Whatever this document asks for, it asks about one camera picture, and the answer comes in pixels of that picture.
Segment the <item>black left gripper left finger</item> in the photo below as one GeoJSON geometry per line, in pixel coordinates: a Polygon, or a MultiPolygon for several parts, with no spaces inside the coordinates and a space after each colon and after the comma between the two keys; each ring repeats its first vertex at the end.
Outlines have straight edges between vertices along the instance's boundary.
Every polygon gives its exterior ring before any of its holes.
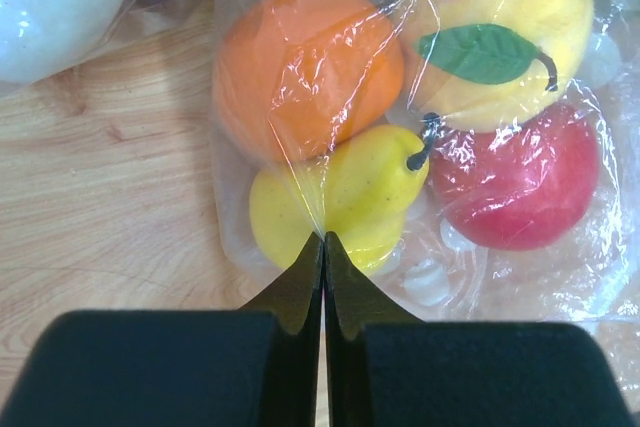
{"type": "Polygon", "coordinates": [[[323,243],[235,310],[76,310],[38,338],[5,426],[311,426],[323,243]]]}

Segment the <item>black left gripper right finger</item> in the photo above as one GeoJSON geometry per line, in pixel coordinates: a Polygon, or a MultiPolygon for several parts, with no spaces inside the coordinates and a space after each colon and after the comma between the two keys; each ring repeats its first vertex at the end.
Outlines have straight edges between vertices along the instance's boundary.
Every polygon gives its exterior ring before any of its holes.
{"type": "Polygon", "coordinates": [[[425,322],[324,240],[334,426],[635,426],[603,351],[549,322],[425,322]]]}

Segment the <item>fake red peach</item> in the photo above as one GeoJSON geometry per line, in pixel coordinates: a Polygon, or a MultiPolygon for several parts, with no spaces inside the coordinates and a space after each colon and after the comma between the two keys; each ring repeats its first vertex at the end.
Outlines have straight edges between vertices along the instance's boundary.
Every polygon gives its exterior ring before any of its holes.
{"type": "Polygon", "coordinates": [[[519,129],[444,132],[430,176],[461,235],[527,251],[552,244],[584,217],[599,169],[594,127],[572,106],[554,104],[519,129]]]}

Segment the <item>clear zip bag with fruit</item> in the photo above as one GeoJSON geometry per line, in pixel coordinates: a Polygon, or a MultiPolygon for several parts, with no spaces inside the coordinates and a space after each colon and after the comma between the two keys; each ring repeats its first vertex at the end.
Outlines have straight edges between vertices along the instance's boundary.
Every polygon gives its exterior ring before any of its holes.
{"type": "Polygon", "coordinates": [[[221,245],[425,319],[639,321],[639,0],[215,0],[221,245]]]}

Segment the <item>fake yellow peach with leaf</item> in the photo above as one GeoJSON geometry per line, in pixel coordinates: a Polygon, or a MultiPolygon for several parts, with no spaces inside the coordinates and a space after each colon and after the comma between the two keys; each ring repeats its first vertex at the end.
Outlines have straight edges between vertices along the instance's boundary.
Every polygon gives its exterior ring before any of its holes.
{"type": "Polygon", "coordinates": [[[558,100],[584,56],[593,0],[401,0],[409,108],[491,132],[558,100]]]}

